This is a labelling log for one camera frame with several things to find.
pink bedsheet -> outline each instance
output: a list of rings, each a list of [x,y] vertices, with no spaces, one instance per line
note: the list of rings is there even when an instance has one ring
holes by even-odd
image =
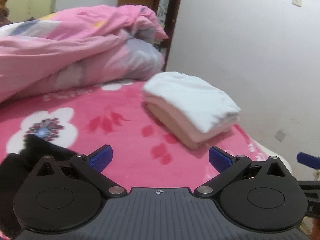
[[[181,145],[145,108],[143,82],[117,82],[67,90],[6,103],[0,109],[0,160],[23,148],[24,136],[36,133],[80,154],[104,144],[114,151],[103,174],[124,186],[190,187],[218,172],[208,160],[209,146],[191,151]],[[239,125],[212,141],[232,155],[265,160]]]

crumpled blanket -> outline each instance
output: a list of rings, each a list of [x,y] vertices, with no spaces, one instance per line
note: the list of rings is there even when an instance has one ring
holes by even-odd
[[[0,28],[0,102],[161,71],[167,36],[144,6],[74,8]]]

black fabric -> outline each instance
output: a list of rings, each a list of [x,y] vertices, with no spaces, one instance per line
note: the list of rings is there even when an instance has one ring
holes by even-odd
[[[15,237],[21,230],[13,212],[14,196],[44,155],[65,161],[76,153],[31,134],[26,137],[26,148],[20,154],[9,154],[0,165],[0,230],[7,237]]]

folded clothes stack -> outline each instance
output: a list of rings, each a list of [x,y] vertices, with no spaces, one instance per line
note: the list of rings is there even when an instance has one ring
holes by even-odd
[[[152,114],[190,149],[227,131],[241,111],[225,92],[178,72],[153,76],[142,91]]]

folded white shirt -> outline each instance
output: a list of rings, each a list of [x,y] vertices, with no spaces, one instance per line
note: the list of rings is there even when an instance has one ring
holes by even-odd
[[[142,91],[149,103],[167,110],[164,103],[175,107],[201,133],[221,129],[225,123],[230,127],[241,111],[222,90],[201,78],[178,72],[156,74],[145,83]]]

